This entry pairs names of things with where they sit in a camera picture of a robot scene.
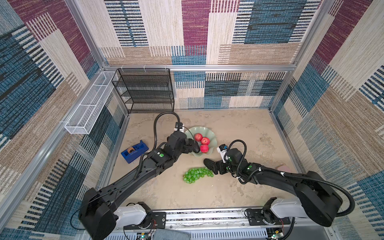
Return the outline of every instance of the patterned wall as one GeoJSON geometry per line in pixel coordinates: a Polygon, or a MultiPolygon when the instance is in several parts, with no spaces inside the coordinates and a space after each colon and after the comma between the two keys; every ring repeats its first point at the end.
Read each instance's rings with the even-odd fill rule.
{"type": "Polygon", "coordinates": [[[79,0],[110,65],[290,64],[321,0],[79,0]]]}
{"type": "Polygon", "coordinates": [[[286,72],[171,72],[175,109],[267,108],[286,72]]]}
{"type": "Polygon", "coordinates": [[[64,0],[0,0],[0,201],[98,66],[64,0]]]}
{"type": "MultiPolygon", "coordinates": [[[[89,135],[65,135],[0,240],[74,239],[70,218],[84,193],[100,187],[124,120],[117,97],[111,93],[89,135]]],[[[77,217],[73,223],[79,227],[77,217]]]]}
{"type": "Polygon", "coordinates": [[[384,238],[383,36],[384,1],[336,0],[274,111],[301,169],[354,197],[348,240],[384,238]]]}

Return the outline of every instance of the scalloped bowl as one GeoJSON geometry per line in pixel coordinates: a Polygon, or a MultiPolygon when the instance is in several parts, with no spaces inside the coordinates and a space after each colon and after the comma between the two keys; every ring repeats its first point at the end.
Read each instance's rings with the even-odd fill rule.
{"type": "Polygon", "coordinates": [[[192,138],[194,139],[194,135],[196,133],[201,133],[203,135],[203,137],[207,137],[209,138],[209,144],[208,144],[208,147],[209,147],[209,150],[208,152],[206,153],[203,153],[203,152],[199,152],[199,153],[195,153],[195,152],[191,152],[193,155],[195,155],[196,157],[201,157],[203,156],[204,154],[211,154],[213,152],[213,150],[217,147],[217,140],[216,140],[216,135],[207,127],[191,127],[189,129],[191,131],[191,133],[193,134],[193,136],[191,136],[191,133],[186,130],[184,131],[184,133],[187,135],[187,138],[192,138]]]}

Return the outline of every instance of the red apple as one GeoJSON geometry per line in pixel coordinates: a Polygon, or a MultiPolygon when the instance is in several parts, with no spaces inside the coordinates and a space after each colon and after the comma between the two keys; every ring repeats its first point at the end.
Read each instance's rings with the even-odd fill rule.
{"type": "Polygon", "coordinates": [[[208,145],[209,142],[210,142],[209,138],[207,138],[207,137],[204,137],[204,138],[201,139],[201,144],[208,145]]]}
{"type": "Polygon", "coordinates": [[[201,145],[200,146],[200,151],[201,152],[204,152],[204,153],[206,153],[206,152],[208,152],[208,150],[209,150],[209,147],[208,147],[208,145],[201,145]]]}
{"type": "Polygon", "coordinates": [[[202,138],[203,138],[203,135],[201,135],[201,133],[196,133],[195,134],[195,140],[196,141],[200,142],[202,138]]]}

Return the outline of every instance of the white wire basket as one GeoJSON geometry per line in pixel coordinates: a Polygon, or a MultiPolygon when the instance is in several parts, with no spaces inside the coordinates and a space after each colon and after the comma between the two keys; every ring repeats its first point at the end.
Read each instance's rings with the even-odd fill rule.
{"type": "Polygon", "coordinates": [[[89,134],[113,89],[115,72],[102,72],[65,124],[70,134],[89,134]]]}

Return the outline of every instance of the black wire rack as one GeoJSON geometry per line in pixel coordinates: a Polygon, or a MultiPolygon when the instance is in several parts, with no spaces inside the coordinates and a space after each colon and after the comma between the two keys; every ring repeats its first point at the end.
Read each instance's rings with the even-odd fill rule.
{"type": "Polygon", "coordinates": [[[170,71],[167,68],[119,68],[112,81],[129,113],[173,111],[170,71]]]}

